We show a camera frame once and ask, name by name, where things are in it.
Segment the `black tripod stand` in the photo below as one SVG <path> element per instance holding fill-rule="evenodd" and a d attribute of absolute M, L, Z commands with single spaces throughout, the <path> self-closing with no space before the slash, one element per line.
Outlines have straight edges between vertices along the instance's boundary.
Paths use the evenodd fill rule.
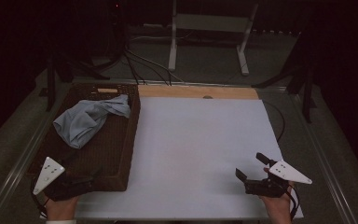
<path fill-rule="evenodd" d="M 39 93 L 40 96 L 46 96 L 48 98 L 47 111 L 51 110 L 56 99 L 55 77 L 59 77 L 60 80 L 65 83 L 72 82 L 74 79 L 74 75 L 71 72 L 72 67 L 82 71 L 89 77 L 100 80 L 107 80 L 107 77 L 98 74 L 91 68 L 77 60 L 72 59 L 71 57 L 52 54 L 47 58 L 47 86 Z"/>
<path fill-rule="evenodd" d="M 261 83 L 254 84 L 253 88 L 265 89 L 279 80 L 292 76 L 292 79 L 286 86 L 286 90 L 289 94 L 299 94 L 300 91 L 303 91 L 302 115 L 308 123 L 311 123 L 310 108 L 313 66 L 315 65 L 317 49 L 317 38 L 312 33 L 302 32 L 298 36 L 281 72 Z"/>

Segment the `brown wicker basket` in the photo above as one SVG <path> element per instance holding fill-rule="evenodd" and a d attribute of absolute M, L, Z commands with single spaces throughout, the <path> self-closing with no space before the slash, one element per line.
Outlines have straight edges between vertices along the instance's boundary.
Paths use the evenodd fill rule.
<path fill-rule="evenodd" d="M 26 174 L 38 176 L 45 158 L 61 164 L 73 178 L 93 177 L 94 191 L 124 191 L 131 169 L 134 138 L 140 114 L 138 87 L 131 84 L 76 83 L 66 94 L 59 113 L 81 100 L 109 100 L 128 96 L 130 116 L 110 114 L 106 122 L 81 149 L 69 147 L 50 126 Z"/>

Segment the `person's right hand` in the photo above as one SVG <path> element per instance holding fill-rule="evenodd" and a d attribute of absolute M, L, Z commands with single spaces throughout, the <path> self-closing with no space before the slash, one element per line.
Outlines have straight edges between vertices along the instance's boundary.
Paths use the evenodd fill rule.
<path fill-rule="evenodd" d="M 264 203 L 269 219 L 272 224 L 292 224 L 291 218 L 291 191 L 294 183 L 289 182 L 287 192 L 280 198 L 270 198 L 260 196 L 259 199 Z"/>

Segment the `aluminium frame rail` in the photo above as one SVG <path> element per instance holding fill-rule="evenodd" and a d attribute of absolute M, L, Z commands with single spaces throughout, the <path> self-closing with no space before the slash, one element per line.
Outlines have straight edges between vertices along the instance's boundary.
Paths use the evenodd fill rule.
<path fill-rule="evenodd" d="M 306 121 L 302 114 L 302 104 L 300 97 L 298 95 L 289 94 L 289 99 L 295 108 L 296 115 L 302 123 L 307 137 L 310 140 L 311 148 L 313 149 L 316 155 L 316 161 L 318 166 L 323 174 L 324 182 L 328 187 L 330 194 L 334 200 L 336 208 L 341 216 L 341 219 L 344 224 L 358 224 L 358 221 L 349 206 L 347 198 L 345 197 L 342 187 L 337 181 L 337 178 L 333 172 L 333 169 L 328 162 L 328 159 L 324 153 L 324 149 L 318 140 L 315 131 L 311 125 Z"/>
<path fill-rule="evenodd" d="M 73 83 L 97 83 L 97 84 L 140 84 L 146 85 L 148 87 L 151 86 L 164 86 L 164 87 L 173 87 L 173 86 L 181 86 L 181 87 L 219 87 L 219 88 L 254 88 L 256 91 L 273 91 L 273 92 L 286 92 L 287 87 L 284 86 L 267 86 L 265 88 L 257 88 L 252 87 L 251 85 L 242 85 L 242 84 L 215 84 L 215 83 L 197 83 L 197 82 L 168 82 L 168 81 L 156 81 L 156 80 L 146 80 L 138 81 L 132 79 L 107 79 L 107 80 L 99 80 L 99 79 L 82 79 L 75 78 Z"/>
<path fill-rule="evenodd" d="M 57 84 L 56 104 L 47 110 L 48 100 L 39 95 L 43 86 L 38 85 L 0 128 L 0 215 L 24 177 L 70 87 L 69 83 Z"/>

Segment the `white board sheet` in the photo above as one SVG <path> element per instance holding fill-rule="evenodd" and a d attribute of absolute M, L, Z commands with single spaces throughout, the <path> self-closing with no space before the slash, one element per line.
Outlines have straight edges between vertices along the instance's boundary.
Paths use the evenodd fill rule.
<path fill-rule="evenodd" d="M 264 204 L 235 176 L 265 178 L 257 153 L 282 156 L 260 100 L 144 97 L 127 189 L 82 196 L 76 218 L 265 218 Z"/>

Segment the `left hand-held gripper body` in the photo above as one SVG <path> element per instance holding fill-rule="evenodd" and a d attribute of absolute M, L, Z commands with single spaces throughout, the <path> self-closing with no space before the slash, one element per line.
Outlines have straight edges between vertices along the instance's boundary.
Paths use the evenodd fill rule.
<path fill-rule="evenodd" d="M 61 164 L 51 157 L 46 157 L 32 188 L 32 193 L 36 196 L 43 192 L 53 201 L 66 201 L 91 192 L 92 182 L 92 177 L 82 178 L 68 175 Z"/>

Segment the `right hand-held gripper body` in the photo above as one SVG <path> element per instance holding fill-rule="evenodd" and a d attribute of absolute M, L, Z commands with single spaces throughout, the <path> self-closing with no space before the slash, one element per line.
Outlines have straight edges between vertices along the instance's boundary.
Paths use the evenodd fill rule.
<path fill-rule="evenodd" d="M 312 180 L 286 161 L 275 162 L 262 180 L 245 180 L 245 192 L 258 196 L 280 198 L 289 188 L 289 182 L 311 184 Z"/>

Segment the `white power strip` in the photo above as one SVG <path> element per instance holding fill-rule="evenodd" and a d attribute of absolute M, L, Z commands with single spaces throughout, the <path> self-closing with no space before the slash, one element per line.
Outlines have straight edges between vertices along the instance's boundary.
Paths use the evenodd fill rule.
<path fill-rule="evenodd" d="M 301 35 L 301 31 L 300 32 L 292 32 L 292 31 L 280 31 L 280 30 L 262 30 L 262 29 L 255 29 L 253 28 L 251 30 L 251 33 L 255 33 L 255 34 L 275 34 L 275 35 L 292 35 L 292 36 L 297 36 L 297 35 Z"/>

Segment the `light blue knit garment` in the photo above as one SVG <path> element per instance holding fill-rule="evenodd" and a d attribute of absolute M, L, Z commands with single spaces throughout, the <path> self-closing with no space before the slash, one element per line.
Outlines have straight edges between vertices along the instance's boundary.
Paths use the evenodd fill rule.
<path fill-rule="evenodd" d="M 54 121 L 58 136 L 69 146 L 81 149 L 101 130 L 110 114 L 130 117 L 129 96 L 120 94 L 108 100 L 81 100 Z"/>

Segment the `white metal stand frame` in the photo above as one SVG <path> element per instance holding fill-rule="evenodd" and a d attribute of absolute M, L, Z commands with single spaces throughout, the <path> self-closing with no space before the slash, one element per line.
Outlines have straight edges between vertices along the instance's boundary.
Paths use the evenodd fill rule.
<path fill-rule="evenodd" d="M 176 68 L 178 39 L 176 34 L 178 29 L 242 33 L 243 39 L 236 47 L 236 51 L 241 73 L 244 76 L 248 76 L 249 68 L 245 56 L 245 49 L 253 28 L 257 9 L 258 4 L 253 4 L 250 9 L 250 14 L 245 17 L 185 14 L 177 12 L 177 0 L 172 0 L 172 37 L 168 69 L 174 71 Z"/>

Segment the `person's left hand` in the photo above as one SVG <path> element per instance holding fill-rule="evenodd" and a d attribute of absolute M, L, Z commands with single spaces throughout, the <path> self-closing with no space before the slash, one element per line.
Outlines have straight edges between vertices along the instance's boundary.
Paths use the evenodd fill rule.
<path fill-rule="evenodd" d="M 79 197 L 74 197 L 66 201 L 53 201 L 47 199 L 45 208 L 47 220 L 70 220 L 75 219 L 76 206 Z"/>

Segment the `dark equipment with red light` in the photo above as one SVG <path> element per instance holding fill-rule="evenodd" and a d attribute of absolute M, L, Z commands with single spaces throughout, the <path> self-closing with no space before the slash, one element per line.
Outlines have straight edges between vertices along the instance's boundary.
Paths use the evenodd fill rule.
<path fill-rule="evenodd" d="M 117 61 L 126 46 L 126 24 L 122 10 L 123 0 L 108 0 L 109 20 L 114 38 L 112 60 Z"/>

